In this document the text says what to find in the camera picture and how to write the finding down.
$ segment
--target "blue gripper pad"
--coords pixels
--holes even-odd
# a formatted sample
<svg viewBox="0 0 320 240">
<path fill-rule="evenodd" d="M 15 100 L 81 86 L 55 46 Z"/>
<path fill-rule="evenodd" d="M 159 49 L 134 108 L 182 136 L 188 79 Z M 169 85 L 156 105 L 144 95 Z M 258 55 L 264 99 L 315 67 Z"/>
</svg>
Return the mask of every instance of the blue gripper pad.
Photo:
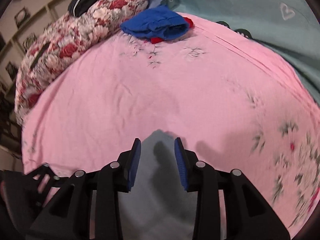
<svg viewBox="0 0 320 240">
<path fill-rule="evenodd" d="M 133 158 L 131 161 L 130 169 L 128 171 L 128 184 L 127 184 L 128 191 L 131 191 L 131 188 L 134 185 L 134 181 L 137 175 L 137 170 L 138 170 L 138 165 L 139 165 L 139 160 L 141 155 L 141 141 L 139 139 L 137 139 L 134 142 L 134 145 L 131 151 L 133 151 L 130 153 L 130 154 L 133 154 Z"/>
<path fill-rule="evenodd" d="M 180 175 L 180 181 L 185 190 L 188 190 L 188 171 L 182 156 L 184 149 L 181 149 L 178 143 L 178 139 L 174 140 L 174 155 L 176 156 L 178 171 Z"/>
</svg>

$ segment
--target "picture frame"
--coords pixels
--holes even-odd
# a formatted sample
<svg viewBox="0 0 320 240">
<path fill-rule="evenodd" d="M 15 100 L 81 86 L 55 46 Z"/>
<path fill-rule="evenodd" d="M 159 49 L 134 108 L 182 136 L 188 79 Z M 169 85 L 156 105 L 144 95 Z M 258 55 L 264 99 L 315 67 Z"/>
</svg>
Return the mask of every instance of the picture frame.
<svg viewBox="0 0 320 240">
<path fill-rule="evenodd" d="M 23 41 L 23 48 L 25 52 L 31 47 L 31 45 L 37 40 L 37 36 L 35 33 L 31 33 L 24 41 Z"/>
<path fill-rule="evenodd" d="M 7 73 L 9 74 L 11 80 L 13 81 L 15 79 L 15 77 L 17 76 L 18 73 L 18 68 L 16 65 L 12 64 L 11 62 L 9 62 L 7 64 L 7 66 L 5 67 L 5 70 L 7 71 Z"/>
<path fill-rule="evenodd" d="M 26 7 L 23 7 L 15 16 L 14 20 L 16 22 L 17 28 L 24 24 L 30 18 L 30 13 Z"/>
</svg>

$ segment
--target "pink bedsheet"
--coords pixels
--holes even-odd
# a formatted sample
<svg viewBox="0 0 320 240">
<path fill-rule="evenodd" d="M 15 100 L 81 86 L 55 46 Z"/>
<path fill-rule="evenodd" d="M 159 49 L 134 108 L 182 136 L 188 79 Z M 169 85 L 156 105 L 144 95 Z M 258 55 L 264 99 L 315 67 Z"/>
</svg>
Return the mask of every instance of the pink bedsheet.
<svg viewBox="0 0 320 240">
<path fill-rule="evenodd" d="M 161 129 L 215 168 L 241 169 L 293 237 L 319 199 L 320 110 L 279 55 L 183 16 L 195 28 L 179 40 L 118 33 L 62 73 L 26 118 L 25 172 L 99 170 Z"/>
</svg>

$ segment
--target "metal screw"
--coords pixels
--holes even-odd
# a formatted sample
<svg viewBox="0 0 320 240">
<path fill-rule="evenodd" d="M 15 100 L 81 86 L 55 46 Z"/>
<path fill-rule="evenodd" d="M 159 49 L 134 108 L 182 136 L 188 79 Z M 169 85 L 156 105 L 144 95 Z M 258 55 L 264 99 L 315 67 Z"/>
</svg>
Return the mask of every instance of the metal screw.
<svg viewBox="0 0 320 240">
<path fill-rule="evenodd" d="M 112 162 L 110 163 L 110 167 L 115 169 L 115 168 L 118 168 L 120 166 L 120 163 L 119 162 Z"/>
<path fill-rule="evenodd" d="M 76 177 L 82 177 L 84 175 L 84 171 L 82 171 L 82 170 L 79 170 L 79 171 L 76 171 L 76 173 L 75 173 L 75 176 Z"/>
<path fill-rule="evenodd" d="M 196 162 L 196 166 L 197 166 L 198 168 L 203 168 L 203 167 L 205 166 L 205 163 L 202 162 L 202 161 L 198 161 L 198 162 Z"/>
<path fill-rule="evenodd" d="M 238 170 L 238 169 L 234 169 L 232 171 L 232 174 L 235 175 L 235 176 L 240 176 L 242 174 L 241 170 Z"/>
</svg>

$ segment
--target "red cloth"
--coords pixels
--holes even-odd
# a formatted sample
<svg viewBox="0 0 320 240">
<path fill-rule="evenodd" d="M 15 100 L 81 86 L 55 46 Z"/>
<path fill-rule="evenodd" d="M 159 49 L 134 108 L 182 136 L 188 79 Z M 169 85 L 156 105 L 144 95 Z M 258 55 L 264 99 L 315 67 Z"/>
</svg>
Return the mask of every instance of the red cloth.
<svg viewBox="0 0 320 240">
<path fill-rule="evenodd" d="M 193 21 L 187 17 L 184 17 L 184 19 L 189 24 L 189 29 L 191 29 L 194 26 Z M 156 43 L 164 41 L 164 39 L 156 37 L 156 38 L 151 38 L 150 41 L 152 44 L 156 44 Z"/>
</svg>

